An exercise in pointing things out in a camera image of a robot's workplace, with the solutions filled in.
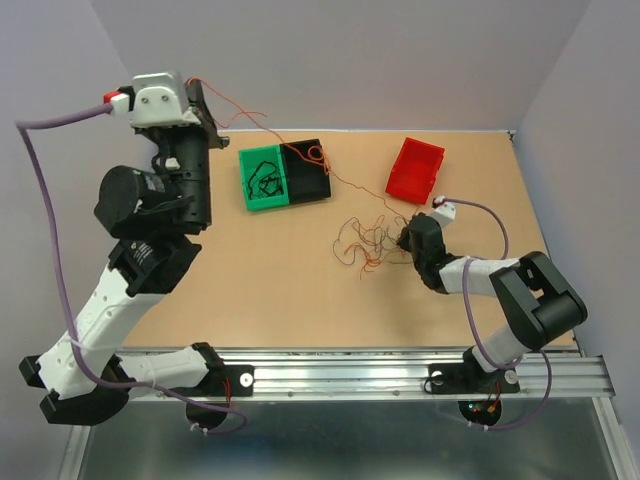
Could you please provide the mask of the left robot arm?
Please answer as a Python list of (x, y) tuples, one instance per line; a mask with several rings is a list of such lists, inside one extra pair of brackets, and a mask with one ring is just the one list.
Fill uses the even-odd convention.
[(229, 141), (218, 134), (201, 81), (167, 73), (136, 76), (99, 106), (16, 127), (27, 138), (104, 114), (128, 116), (157, 151), (149, 170), (118, 165), (103, 177), (94, 214), (115, 246), (85, 306), (66, 315), (65, 333), (47, 352), (24, 358), (20, 373), (44, 391), (40, 408), (51, 424), (98, 425), (152, 389), (184, 401), (196, 428), (214, 429), (229, 413), (232, 387), (209, 344), (139, 360), (119, 350), (199, 254), (192, 237), (212, 222), (209, 153)]

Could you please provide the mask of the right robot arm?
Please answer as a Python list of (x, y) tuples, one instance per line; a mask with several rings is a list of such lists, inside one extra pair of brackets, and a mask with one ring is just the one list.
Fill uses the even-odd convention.
[[(446, 250), (442, 226), (436, 215), (418, 214), (402, 229), (397, 245), (411, 254), (428, 289), (463, 295), (475, 344), (460, 362), (431, 367), (424, 390), (474, 395), (501, 387), (516, 393), (519, 360), (584, 323), (586, 304), (546, 254), (534, 251), (500, 260), (455, 256)], [(485, 339), (473, 319), (472, 295), (496, 298), (506, 319), (504, 327)]]

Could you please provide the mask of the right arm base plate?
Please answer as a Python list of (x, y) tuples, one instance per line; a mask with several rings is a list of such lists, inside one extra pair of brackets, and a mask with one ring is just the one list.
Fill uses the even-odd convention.
[(520, 384), (513, 370), (487, 373), (465, 363), (440, 363), (428, 367), (423, 390), (433, 395), (515, 394)]

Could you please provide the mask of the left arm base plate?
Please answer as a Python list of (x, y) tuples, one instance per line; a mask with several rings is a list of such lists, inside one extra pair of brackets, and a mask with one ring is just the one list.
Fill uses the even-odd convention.
[(214, 373), (193, 387), (176, 387), (174, 392), (187, 397), (251, 397), (255, 368), (253, 365), (228, 365), (218, 368)]

